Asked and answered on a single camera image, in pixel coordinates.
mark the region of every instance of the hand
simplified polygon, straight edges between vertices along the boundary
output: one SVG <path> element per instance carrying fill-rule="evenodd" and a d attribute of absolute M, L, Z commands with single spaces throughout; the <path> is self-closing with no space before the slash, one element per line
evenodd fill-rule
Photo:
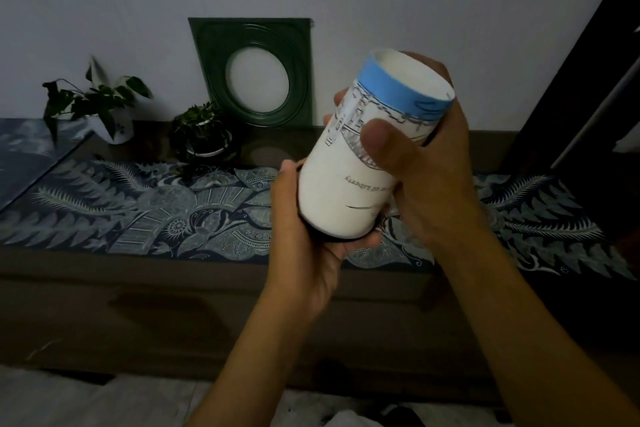
<path fill-rule="evenodd" d="M 338 286 L 347 253 L 380 245 L 373 231 L 349 243 L 315 243 L 298 214 L 298 164 L 284 160 L 271 183 L 272 238 L 265 293 L 313 322 L 326 309 Z"/>
<path fill-rule="evenodd" d="M 442 63 L 406 54 L 451 83 Z M 335 95 L 336 105 L 345 92 Z M 375 163 L 399 180 L 394 197 L 400 214 L 438 258 L 444 247 L 456 246 L 470 230 L 485 229 L 486 221 L 473 186 L 467 119 L 457 99 L 434 132 L 433 140 L 420 147 L 391 124 L 374 119 L 362 129 L 360 141 Z"/>

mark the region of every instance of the bottle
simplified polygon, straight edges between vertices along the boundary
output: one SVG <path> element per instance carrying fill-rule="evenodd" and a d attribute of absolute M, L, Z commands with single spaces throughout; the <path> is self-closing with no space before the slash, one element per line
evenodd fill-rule
<path fill-rule="evenodd" d="M 393 49 L 372 51 L 300 170 L 301 217 L 325 239 L 369 233 L 396 180 L 365 152 L 362 127 L 384 119 L 422 144 L 454 98 L 427 65 Z"/>

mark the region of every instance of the blue band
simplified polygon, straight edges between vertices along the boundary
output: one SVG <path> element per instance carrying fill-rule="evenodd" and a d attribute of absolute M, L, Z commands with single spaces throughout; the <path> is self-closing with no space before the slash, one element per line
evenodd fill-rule
<path fill-rule="evenodd" d="M 421 120 L 440 120 L 452 102 L 412 90 L 389 75 L 373 57 L 365 61 L 358 82 L 388 107 Z"/>

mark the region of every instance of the person's left arm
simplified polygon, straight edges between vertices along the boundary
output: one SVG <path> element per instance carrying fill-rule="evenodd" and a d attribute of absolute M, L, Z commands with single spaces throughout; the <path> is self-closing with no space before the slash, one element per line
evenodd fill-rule
<path fill-rule="evenodd" d="M 346 253 L 380 244 L 379 232 L 354 243 L 314 243 L 298 215 L 297 190 L 296 164 L 286 160 L 271 184 L 266 285 L 187 427 L 269 425 L 302 343 L 338 285 Z"/>

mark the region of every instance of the blue patterned fabric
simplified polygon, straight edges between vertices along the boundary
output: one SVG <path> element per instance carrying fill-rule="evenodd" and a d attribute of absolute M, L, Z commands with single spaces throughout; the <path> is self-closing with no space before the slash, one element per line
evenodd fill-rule
<path fill-rule="evenodd" d="M 84 140 L 84 121 L 62 121 L 58 146 L 41 119 L 0 119 L 0 210 Z"/>
<path fill-rule="evenodd" d="M 0 243 L 170 259 L 266 263 L 270 167 L 201 167 L 186 185 L 175 164 L 67 160 L 0 215 Z M 476 176 L 496 235 L 524 271 L 635 280 L 626 262 L 554 176 Z M 347 266 L 432 271 L 433 255 L 397 211 L 377 248 Z"/>

